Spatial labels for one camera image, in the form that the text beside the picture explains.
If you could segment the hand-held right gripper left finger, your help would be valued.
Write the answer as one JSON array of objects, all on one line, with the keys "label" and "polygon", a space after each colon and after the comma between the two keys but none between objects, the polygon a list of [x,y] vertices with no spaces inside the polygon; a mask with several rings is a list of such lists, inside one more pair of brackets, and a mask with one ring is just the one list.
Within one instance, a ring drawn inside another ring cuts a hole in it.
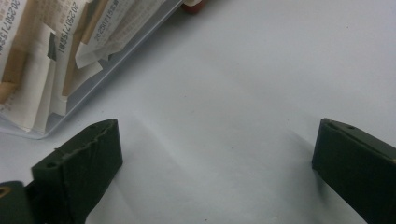
[{"label": "hand-held right gripper left finger", "polygon": [[121,166],[118,121],[88,126],[33,166],[39,219],[46,224],[84,224]]}]

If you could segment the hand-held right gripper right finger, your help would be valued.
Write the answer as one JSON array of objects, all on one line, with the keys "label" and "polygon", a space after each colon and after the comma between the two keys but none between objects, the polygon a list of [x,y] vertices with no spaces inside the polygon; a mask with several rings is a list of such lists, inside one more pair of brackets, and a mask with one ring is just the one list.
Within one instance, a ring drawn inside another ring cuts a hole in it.
[{"label": "hand-held right gripper right finger", "polygon": [[312,168],[368,224],[396,224],[396,147],[322,119]]}]

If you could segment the red round object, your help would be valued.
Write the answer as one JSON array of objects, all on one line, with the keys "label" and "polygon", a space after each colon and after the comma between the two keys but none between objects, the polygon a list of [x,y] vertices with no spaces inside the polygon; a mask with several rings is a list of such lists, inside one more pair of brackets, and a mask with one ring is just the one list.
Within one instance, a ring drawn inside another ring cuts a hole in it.
[{"label": "red round object", "polygon": [[184,0],[181,8],[190,14],[200,12],[205,6],[206,0]]}]

